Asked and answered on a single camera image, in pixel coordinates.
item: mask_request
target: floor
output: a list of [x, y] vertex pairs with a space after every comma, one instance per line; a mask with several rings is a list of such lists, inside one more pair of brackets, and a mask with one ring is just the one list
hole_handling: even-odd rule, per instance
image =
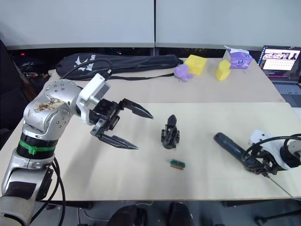
[[[89, 226], [105, 226], [114, 212], [125, 205], [136, 204], [134, 201], [94, 202], [90, 210], [67, 207], [63, 226], [77, 226], [79, 220]], [[149, 226], [165, 226], [165, 219], [170, 201], [143, 202], [139, 207], [146, 209]], [[256, 226], [254, 217], [267, 217], [300, 209], [301, 203], [296, 200], [274, 200], [268, 202], [225, 207], [220, 201], [185, 201], [193, 215], [195, 226]], [[41, 206], [37, 203], [35, 211]], [[31, 226], [56, 226], [60, 207], [44, 210]], [[301, 226], [301, 215], [269, 221], [265, 226]]]

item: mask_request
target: white wall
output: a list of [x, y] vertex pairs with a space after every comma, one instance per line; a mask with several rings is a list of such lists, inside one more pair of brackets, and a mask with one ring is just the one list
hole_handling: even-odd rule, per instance
[[0, 0], [8, 49], [153, 47], [153, 0]]
[[301, 0], [157, 0], [156, 46], [301, 46]]

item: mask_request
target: white table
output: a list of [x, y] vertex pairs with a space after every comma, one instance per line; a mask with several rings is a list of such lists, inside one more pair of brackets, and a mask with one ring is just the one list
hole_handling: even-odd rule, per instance
[[[214, 62], [216, 65], [219, 60], [209, 59], [208, 65]], [[187, 83], [176, 78], [136, 82], [109, 81], [112, 88], [106, 99], [119, 101], [126, 97], [142, 102], [155, 118], [141, 118], [129, 110], [120, 113], [119, 123], [108, 134], [120, 136], [140, 147], [139, 150], [124, 150], [100, 142], [90, 135], [92, 127], [83, 124], [79, 117], [74, 116], [55, 151], [60, 163], [66, 199], [97, 201], [288, 198], [286, 193], [268, 179], [245, 171], [236, 159], [213, 141], [217, 132], [223, 132], [243, 148], [247, 148], [248, 139], [255, 129], [275, 136], [300, 132], [301, 121], [296, 113], [289, 104], [283, 103], [272, 83], [256, 67], [253, 62], [249, 71], [231, 72], [229, 82], [216, 81], [214, 75], [209, 73]], [[54, 74], [51, 80], [57, 79], [56, 76]], [[247, 91], [241, 88], [242, 85], [250, 82], [253, 84], [255, 81], [259, 83], [253, 85], [252, 89], [249, 86]], [[170, 93], [162, 96], [164, 91], [153, 86], [165, 87]], [[240, 98], [233, 94], [237, 90], [241, 94], [238, 95]], [[160, 133], [171, 114], [175, 114], [178, 119], [177, 127], [181, 137], [176, 149], [167, 150], [160, 142]], [[0, 151], [0, 178], [3, 178], [11, 152], [19, 141], [22, 123], [23, 121], [19, 123]], [[185, 162], [184, 171], [171, 168], [171, 159]], [[296, 168], [279, 172], [273, 178], [293, 196], [300, 197], [300, 174], [301, 168]], [[61, 194], [58, 192], [54, 200], [60, 199]]]

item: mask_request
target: green strap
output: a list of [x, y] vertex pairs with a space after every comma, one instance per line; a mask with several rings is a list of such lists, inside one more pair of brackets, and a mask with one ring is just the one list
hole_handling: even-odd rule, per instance
[[49, 152], [52, 151], [53, 149], [55, 149], [54, 147], [36, 147], [36, 146], [31, 146], [27, 143], [25, 143], [24, 141], [20, 140], [19, 144], [28, 149], [28, 153], [34, 155], [36, 152]]

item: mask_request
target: yellow foam block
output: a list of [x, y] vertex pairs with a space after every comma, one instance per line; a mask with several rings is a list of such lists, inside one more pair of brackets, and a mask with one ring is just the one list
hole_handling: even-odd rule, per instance
[[189, 67], [189, 73], [200, 75], [205, 68], [206, 62], [207, 58], [190, 55], [185, 61], [185, 64]]
[[221, 81], [228, 77], [228, 75], [230, 74], [230, 66], [231, 66], [231, 63], [228, 60], [222, 60], [218, 64], [218, 68], [217, 68], [216, 74], [215, 74], [217, 80]]

